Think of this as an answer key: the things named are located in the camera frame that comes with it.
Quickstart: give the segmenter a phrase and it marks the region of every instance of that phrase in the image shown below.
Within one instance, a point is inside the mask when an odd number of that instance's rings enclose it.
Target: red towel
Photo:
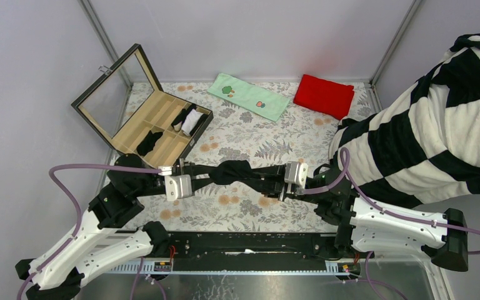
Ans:
[[[303,75],[293,103],[341,120],[349,114],[354,86]]]

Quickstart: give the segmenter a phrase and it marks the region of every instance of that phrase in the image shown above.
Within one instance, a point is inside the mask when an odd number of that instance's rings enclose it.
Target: storage box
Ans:
[[[170,166],[185,158],[213,119],[207,116],[192,136],[176,132],[171,123],[192,103],[163,91],[143,48],[135,44],[78,97],[72,107],[119,154],[135,153],[149,131],[161,131],[153,150],[141,158],[151,167]]]

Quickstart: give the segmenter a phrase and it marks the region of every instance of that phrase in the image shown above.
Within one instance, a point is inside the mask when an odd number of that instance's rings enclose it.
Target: table surface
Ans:
[[[354,86],[349,116],[361,120],[373,113],[371,100],[364,84]],[[309,175],[320,164],[328,162],[328,147],[336,132],[338,120],[320,112],[289,106],[277,122],[264,119],[230,102],[207,93],[210,82],[164,83],[165,92],[186,99],[214,112],[214,119],[187,157],[197,164],[216,166],[227,159],[246,159],[252,167],[301,161],[309,165]],[[298,83],[263,82],[256,84],[293,99]],[[135,89],[143,93],[146,89]],[[126,117],[140,103],[129,102]],[[148,221],[161,221],[173,231],[272,231],[272,232],[335,232],[315,215],[314,205],[286,199],[262,197],[244,184],[230,186],[211,184],[196,192],[194,197],[167,202],[165,196],[141,197],[145,209],[126,224],[136,229]]]

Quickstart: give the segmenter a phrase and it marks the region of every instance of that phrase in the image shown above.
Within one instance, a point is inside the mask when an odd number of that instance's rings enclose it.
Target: cable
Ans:
[[[399,294],[404,300],[408,300],[408,298],[400,290],[396,289],[396,287],[394,287],[394,286],[392,286],[388,283],[378,281],[378,280],[371,279],[370,281],[372,282],[372,284],[377,284],[379,286],[384,286],[384,287],[392,290],[393,292]],[[348,280],[343,280],[343,281],[327,282],[327,284],[349,284],[349,283],[369,283],[369,281],[367,279],[348,279]]]
[[[382,300],[387,300],[384,295],[382,295],[377,289],[376,287],[373,285],[372,281],[370,280],[370,276],[369,276],[369,258],[371,258],[371,255],[373,255],[373,252],[372,251],[369,251],[369,253],[367,253],[367,258],[365,259],[365,276],[367,277],[365,280],[369,283],[369,285],[371,286],[372,290],[378,295],[378,297],[380,297]]]
[[[166,300],[166,292],[164,291],[163,285],[158,281],[152,278],[152,283],[157,283],[157,286],[159,286],[159,289],[161,290],[162,294],[162,300]]]
[[[321,194],[321,193],[328,192],[330,191],[331,188],[333,188],[334,186],[337,186],[338,183],[342,181],[343,178],[345,178],[345,174],[349,174],[349,165],[351,163],[350,159],[345,161],[341,160],[341,161],[343,162],[343,170],[341,170],[341,173],[339,173],[337,178],[331,184],[328,184],[327,186],[314,187],[312,189],[303,189],[302,194],[303,195]]]
[[[52,255],[50,255],[44,262],[42,262],[35,272],[32,272],[28,278],[23,282],[19,291],[17,292],[17,300],[21,300],[24,290],[30,280],[34,278],[37,273],[40,273],[45,266],[47,266],[58,254],[60,254],[70,243],[73,241],[73,238],[78,235],[78,231],[82,225],[82,210],[80,209],[80,204],[76,198],[71,194],[69,189],[56,177],[54,174],[56,171],[67,170],[67,169],[100,169],[100,170],[112,170],[112,171],[121,171],[121,172],[134,172],[134,173],[146,173],[146,174],[159,174],[161,170],[158,169],[144,169],[140,167],[121,167],[121,166],[109,166],[106,164],[62,164],[60,166],[52,167],[49,170],[49,177],[54,181],[54,183],[69,197],[76,210],[76,225],[72,231],[71,237],[67,239]]]
[[[480,230],[477,230],[477,229],[472,229],[472,228],[467,228],[467,227],[462,227],[462,226],[456,226],[456,225],[451,225],[451,224],[438,223],[438,222],[428,221],[428,220],[422,220],[422,219],[418,219],[416,217],[407,217],[407,216],[403,216],[401,214],[397,214],[395,212],[391,212],[391,211],[388,211],[388,210],[384,209],[380,205],[374,203],[374,201],[371,200],[369,197],[367,197],[367,195],[365,195],[365,193],[360,189],[360,187],[354,181],[351,173],[349,172],[349,164],[350,164],[350,161],[351,161],[351,158],[350,158],[351,155],[350,155],[349,149],[347,149],[346,147],[342,147],[340,149],[340,152],[339,152],[339,157],[341,158],[341,162],[343,163],[343,168],[342,168],[342,171],[339,174],[339,176],[336,178],[336,180],[334,180],[331,184],[328,184],[327,186],[316,187],[314,189],[305,189],[303,191],[303,194],[324,193],[324,192],[330,190],[331,188],[333,188],[334,186],[338,185],[338,183],[343,179],[344,175],[347,175],[350,182],[352,183],[354,188],[357,190],[357,192],[360,194],[360,196],[365,201],[367,201],[367,203],[369,205],[371,205],[375,209],[381,211],[382,213],[387,214],[388,216],[392,216],[392,217],[402,219],[402,220],[405,220],[405,221],[426,224],[426,225],[430,225],[432,227],[439,226],[439,227],[443,227],[443,228],[465,231],[467,233],[474,233],[474,234],[477,234],[477,235],[480,236]],[[480,250],[468,251],[468,254],[480,254]]]
[[[342,147],[340,157],[341,157],[341,161],[344,162],[344,164],[348,165],[348,162],[350,161],[349,149],[347,149],[345,147]],[[365,199],[365,201],[367,201],[367,203],[369,203],[369,205],[371,205],[372,207],[374,207],[375,209],[377,209],[379,211],[382,211],[384,214],[387,214],[388,216],[392,216],[392,217],[402,219],[402,220],[405,220],[405,221],[426,224],[426,225],[430,225],[432,227],[439,226],[439,227],[455,229],[455,230],[459,230],[459,231],[466,231],[467,233],[474,233],[474,234],[477,234],[477,235],[480,236],[480,230],[477,230],[477,229],[472,229],[472,228],[467,228],[467,227],[462,227],[462,226],[456,226],[456,225],[451,225],[451,224],[437,223],[437,222],[434,222],[434,221],[431,221],[431,220],[428,221],[428,220],[418,219],[416,217],[407,217],[407,216],[403,216],[401,214],[397,214],[395,212],[388,211],[388,210],[384,209],[383,207],[381,207],[380,205],[374,203],[373,200],[371,200],[369,197],[367,197],[367,195],[365,195],[365,193],[359,188],[359,186],[354,181],[354,179],[351,176],[351,174],[349,173],[348,169],[346,170],[346,174],[347,174],[347,177],[349,178],[350,182],[352,183],[354,188],[357,190],[357,192],[362,196],[362,198]],[[468,254],[472,254],[472,255],[473,254],[480,254],[480,250],[468,251]]]
[[[137,280],[139,279],[141,270],[143,270],[143,265],[144,257],[141,257],[141,263],[139,264],[139,269],[137,269],[137,275],[135,275],[135,279],[133,279],[133,285],[131,286],[131,292],[129,293],[129,300],[133,300],[133,293],[135,292],[135,287],[137,286]]]

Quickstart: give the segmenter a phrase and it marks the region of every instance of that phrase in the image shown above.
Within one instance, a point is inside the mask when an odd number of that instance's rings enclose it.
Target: metal frame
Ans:
[[[370,80],[371,83],[371,90],[369,91],[369,95],[372,99],[372,105],[374,107],[374,110],[379,113],[382,111],[382,103],[380,102],[380,99],[378,98],[378,94],[376,92],[376,84],[382,77],[384,70],[386,68],[387,63],[391,60],[391,57],[393,56],[393,53],[395,52],[396,48],[398,47],[398,44],[400,43],[400,40],[406,33],[406,30],[413,20],[413,17],[417,13],[418,9],[422,7],[422,4],[425,0],[413,0],[411,5],[409,6],[409,9],[407,10],[406,15],[404,16],[404,19],[402,20],[402,23],[400,23],[400,26],[398,27],[398,30],[394,34],[394,37],[389,44],[389,47],[386,50],[386,53],[384,54],[384,57],[382,57],[382,60],[380,61],[380,64],[378,65],[378,68],[372,75],[372,78]]]
[[[411,20],[415,16],[417,10],[421,7],[421,4],[424,2],[424,0],[413,0],[411,5],[409,6],[409,9],[407,10],[406,15],[404,16],[404,19],[402,20],[402,23],[400,23],[400,26],[398,27],[398,30],[394,34],[394,37],[389,44],[389,47],[387,48],[386,53],[384,54],[384,57],[382,58],[382,61],[380,62],[380,65],[378,65],[378,68],[374,72],[371,78],[371,85],[375,86],[380,77],[382,76],[382,73],[384,72],[384,69],[386,67],[386,64],[389,62],[391,59],[391,56],[393,55],[394,51],[396,50],[398,44],[400,43],[401,38],[404,36],[406,33],[406,29],[408,28],[409,24],[411,23]]]
[[[100,43],[104,47],[104,50],[106,50],[106,53],[109,56],[111,62],[114,64],[119,59],[119,55],[117,54],[117,51],[113,46],[113,43],[109,39],[109,36],[106,33],[104,26],[102,25],[102,22],[98,18],[98,15],[94,10],[93,5],[89,0],[78,0],[78,3],[84,10],[84,13],[87,16],[87,19],[91,23],[91,27],[94,29],[94,32],[98,36]],[[128,74],[125,71],[121,72],[120,74],[121,74],[122,80],[124,80],[124,83],[126,83],[126,86],[128,88],[131,88],[131,80]]]

